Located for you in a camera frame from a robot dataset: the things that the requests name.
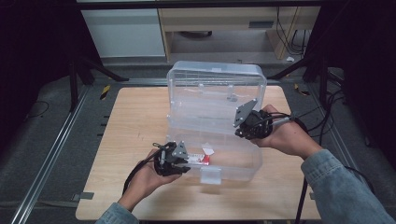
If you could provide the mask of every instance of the person's left hand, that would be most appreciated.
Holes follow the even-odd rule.
[[[152,149],[148,157],[157,150],[158,149]],[[148,162],[134,175],[128,189],[119,199],[119,204],[132,212],[134,207],[149,196],[155,189],[162,185],[169,184],[180,177],[181,175],[158,175],[154,169],[154,162]]]

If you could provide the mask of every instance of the denim sleeve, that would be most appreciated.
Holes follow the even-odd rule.
[[[97,224],[139,224],[139,220],[119,203],[113,203],[96,221]]]
[[[302,164],[324,223],[396,223],[380,201],[334,155],[323,149]]]

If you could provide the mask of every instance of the plastic box lid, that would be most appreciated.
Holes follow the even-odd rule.
[[[234,134],[235,110],[253,99],[262,108],[267,80],[258,65],[177,62],[167,75],[169,126]]]

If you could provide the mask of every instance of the gray floor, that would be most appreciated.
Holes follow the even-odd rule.
[[[227,38],[239,36],[240,34],[224,34]],[[214,33],[212,37],[216,40],[220,38]],[[233,45],[248,45],[248,42],[238,44],[240,37],[233,40]],[[184,42],[189,38],[182,35],[176,38],[176,41]],[[204,45],[211,46],[210,39],[199,40]],[[241,52],[236,49],[221,48],[212,49],[216,52],[204,51],[201,48],[196,49],[201,52],[194,52],[191,49],[196,48],[195,42],[189,45],[182,43],[180,46],[174,45],[173,60],[210,60],[214,62],[234,62],[239,59],[240,55],[249,55],[256,58],[257,53],[266,55],[270,58],[271,52],[267,45],[259,46],[257,51],[253,47],[246,46],[240,48]],[[258,60],[265,75],[268,77],[276,74],[290,64],[285,60],[277,61],[272,53],[272,59]],[[242,59],[242,63],[249,62],[248,59]],[[75,193],[83,191],[85,181],[91,170],[93,159],[101,141],[101,133],[104,132],[106,116],[110,115],[112,106],[117,97],[118,90],[123,87],[142,85],[139,78],[152,78],[151,84],[163,84],[167,71],[171,68],[173,62],[161,65],[131,65],[131,66],[109,66],[108,68],[115,73],[124,77],[130,77],[132,80],[127,84],[115,83],[107,77],[95,73],[95,82],[92,86],[86,87],[79,85],[79,92],[87,90],[85,103],[81,108],[76,122],[74,123],[70,134],[68,135],[62,151],[49,174],[44,188],[39,194],[40,202],[70,202]],[[284,77],[278,82],[271,82],[271,85],[279,85],[283,88],[290,108],[292,111],[303,114],[318,107],[316,101],[316,92],[318,83],[309,85],[302,81],[304,69],[293,72],[289,77]],[[307,90],[311,94],[303,95],[294,89],[294,84],[299,84],[300,90]],[[100,100],[103,87],[111,85],[110,91],[105,100]],[[329,90],[334,92],[338,90],[334,84],[329,83]],[[0,223],[9,223],[12,219],[18,204],[26,195],[28,189],[35,180],[41,165],[45,161],[52,144],[55,142],[58,132],[62,129],[64,121],[68,116],[70,106],[69,83],[68,78],[61,78],[55,82],[46,85],[40,92],[37,103],[30,112],[28,118],[20,127],[19,132],[14,136],[11,144],[8,146],[10,154],[7,158],[2,159],[0,173]],[[306,126],[313,127],[322,119],[320,109],[314,110],[309,115],[302,118]],[[357,123],[349,105],[337,101],[332,109],[332,118],[334,125],[331,131],[324,135],[323,146],[327,147],[337,158],[344,164],[355,166],[364,172],[375,186],[376,196],[386,207],[389,213],[396,218],[396,173],[390,167],[386,158],[377,148],[367,147],[364,144],[364,135]],[[318,131],[312,132],[311,135],[317,135]],[[75,218],[76,208],[50,207],[47,205],[37,204],[27,219],[27,223],[91,223],[79,221]]]

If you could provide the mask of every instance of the person's right hand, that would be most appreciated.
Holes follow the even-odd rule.
[[[262,110],[268,113],[278,112],[272,105]],[[305,160],[322,149],[296,122],[286,122],[274,126],[272,133],[263,139],[250,140],[258,147],[273,147],[288,155],[299,156]]]

